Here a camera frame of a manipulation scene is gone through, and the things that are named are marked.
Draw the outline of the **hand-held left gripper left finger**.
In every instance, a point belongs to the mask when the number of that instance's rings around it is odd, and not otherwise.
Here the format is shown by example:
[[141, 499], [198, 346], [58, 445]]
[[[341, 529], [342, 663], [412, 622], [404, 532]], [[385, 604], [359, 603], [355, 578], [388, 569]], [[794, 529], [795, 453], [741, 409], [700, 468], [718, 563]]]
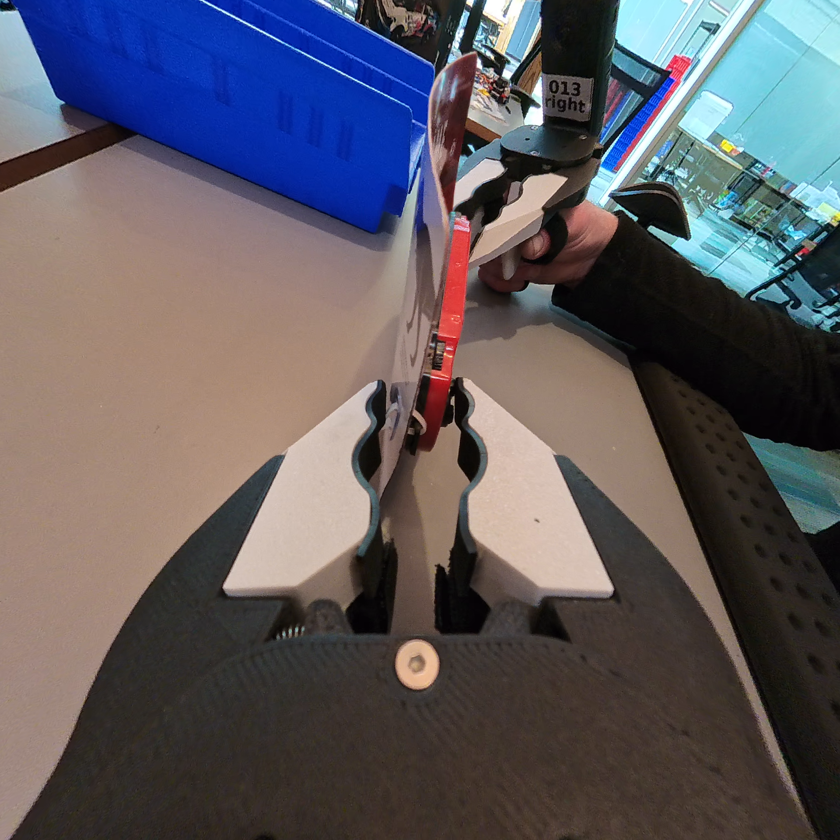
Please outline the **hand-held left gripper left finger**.
[[371, 479], [386, 388], [360, 389], [282, 456], [227, 579], [228, 596], [336, 602], [358, 633], [391, 629], [396, 551]]

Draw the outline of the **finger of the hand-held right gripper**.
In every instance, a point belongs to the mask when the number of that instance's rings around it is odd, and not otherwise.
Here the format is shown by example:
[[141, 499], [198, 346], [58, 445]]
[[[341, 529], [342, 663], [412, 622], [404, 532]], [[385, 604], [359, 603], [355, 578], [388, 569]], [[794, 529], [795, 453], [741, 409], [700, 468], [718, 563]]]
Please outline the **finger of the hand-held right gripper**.
[[505, 165], [492, 158], [481, 159], [462, 174], [455, 185], [456, 227], [486, 227], [495, 222], [502, 209], [516, 202], [522, 183], [514, 181]]
[[556, 173], [526, 178], [519, 197], [505, 205], [496, 219], [481, 223], [470, 251], [469, 267], [482, 266], [498, 258], [502, 258], [506, 267], [515, 267], [521, 244], [538, 233], [545, 208], [564, 198], [567, 181], [567, 175]]

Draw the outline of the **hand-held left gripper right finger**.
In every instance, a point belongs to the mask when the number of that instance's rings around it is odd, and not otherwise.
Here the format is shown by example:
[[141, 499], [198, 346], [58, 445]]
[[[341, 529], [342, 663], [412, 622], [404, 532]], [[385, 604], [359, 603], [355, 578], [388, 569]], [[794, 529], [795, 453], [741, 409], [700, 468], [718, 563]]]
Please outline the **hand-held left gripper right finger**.
[[557, 455], [474, 382], [453, 385], [458, 502], [447, 569], [436, 568], [435, 627], [480, 631], [491, 608], [547, 598], [605, 600], [614, 585], [560, 469]]

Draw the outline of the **red handheld toy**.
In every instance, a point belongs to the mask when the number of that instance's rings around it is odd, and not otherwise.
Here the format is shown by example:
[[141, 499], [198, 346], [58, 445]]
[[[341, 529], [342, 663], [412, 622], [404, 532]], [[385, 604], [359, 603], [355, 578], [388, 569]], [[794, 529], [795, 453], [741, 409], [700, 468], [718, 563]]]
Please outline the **red handheld toy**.
[[397, 330], [388, 416], [381, 432], [381, 496], [403, 451], [431, 450], [451, 418], [449, 392], [463, 328], [469, 220], [454, 212], [459, 155], [477, 56], [436, 78], [428, 100], [403, 309]]

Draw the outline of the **person's right forearm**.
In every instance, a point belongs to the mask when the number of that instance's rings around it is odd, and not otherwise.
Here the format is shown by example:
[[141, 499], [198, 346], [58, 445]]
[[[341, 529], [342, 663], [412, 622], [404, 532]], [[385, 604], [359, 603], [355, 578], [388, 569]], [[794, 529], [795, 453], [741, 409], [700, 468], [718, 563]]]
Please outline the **person's right forearm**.
[[553, 305], [633, 345], [720, 404], [743, 432], [839, 448], [839, 338], [704, 276], [626, 215]]

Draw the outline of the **person's right hand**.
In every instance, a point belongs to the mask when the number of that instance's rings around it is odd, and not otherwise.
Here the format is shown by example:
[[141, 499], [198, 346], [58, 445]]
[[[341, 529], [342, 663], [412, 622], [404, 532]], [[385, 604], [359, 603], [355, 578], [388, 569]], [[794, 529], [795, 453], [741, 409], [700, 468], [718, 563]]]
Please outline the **person's right hand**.
[[575, 287], [588, 274], [615, 235], [618, 219], [603, 207], [589, 201], [560, 211], [568, 229], [565, 246], [554, 259], [538, 265], [535, 259], [545, 256], [551, 236], [545, 229], [520, 245], [520, 263], [510, 277], [505, 277], [501, 259], [494, 259], [478, 269], [478, 279], [499, 293], [523, 290], [529, 284]]

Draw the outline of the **black office chair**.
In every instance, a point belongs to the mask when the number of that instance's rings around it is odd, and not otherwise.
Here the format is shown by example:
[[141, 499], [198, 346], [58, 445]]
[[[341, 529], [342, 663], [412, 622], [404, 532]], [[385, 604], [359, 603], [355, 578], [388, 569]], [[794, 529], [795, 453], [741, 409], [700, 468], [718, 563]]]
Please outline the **black office chair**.
[[623, 210], [635, 215], [642, 228], [653, 227], [690, 240], [690, 221], [686, 208], [672, 185], [665, 182], [640, 182], [613, 190], [608, 196]]

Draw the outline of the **blue plastic bin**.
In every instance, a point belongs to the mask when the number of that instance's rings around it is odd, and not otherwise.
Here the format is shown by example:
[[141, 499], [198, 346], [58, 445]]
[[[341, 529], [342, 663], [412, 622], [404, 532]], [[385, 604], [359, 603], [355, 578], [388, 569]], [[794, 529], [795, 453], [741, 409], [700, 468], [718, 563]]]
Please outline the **blue plastic bin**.
[[421, 163], [433, 68], [403, 47], [312, 1], [212, 1], [300, 52], [407, 106], [410, 134], [396, 141], [408, 153], [407, 186]]
[[199, 1], [15, 2], [58, 99], [374, 232], [409, 108]]

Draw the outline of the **black perforated foam pad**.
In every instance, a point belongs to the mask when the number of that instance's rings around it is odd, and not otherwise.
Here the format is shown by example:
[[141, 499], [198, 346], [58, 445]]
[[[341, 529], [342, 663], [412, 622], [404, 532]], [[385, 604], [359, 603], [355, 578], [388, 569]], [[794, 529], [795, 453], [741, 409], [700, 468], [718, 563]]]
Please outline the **black perforated foam pad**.
[[839, 599], [731, 415], [631, 366], [815, 833], [839, 838]]

